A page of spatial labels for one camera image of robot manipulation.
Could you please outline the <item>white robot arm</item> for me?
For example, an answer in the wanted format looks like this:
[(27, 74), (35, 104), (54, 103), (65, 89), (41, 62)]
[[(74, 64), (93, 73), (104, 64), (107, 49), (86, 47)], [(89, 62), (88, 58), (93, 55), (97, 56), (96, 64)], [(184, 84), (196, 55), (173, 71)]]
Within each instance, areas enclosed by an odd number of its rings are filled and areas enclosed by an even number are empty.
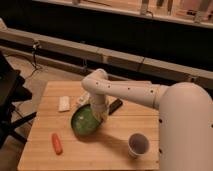
[(159, 111), (159, 171), (213, 171), (213, 99), (192, 82), (172, 86), (110, 81), (103, 69), (82, 80), (95, 116), (114, 96)]

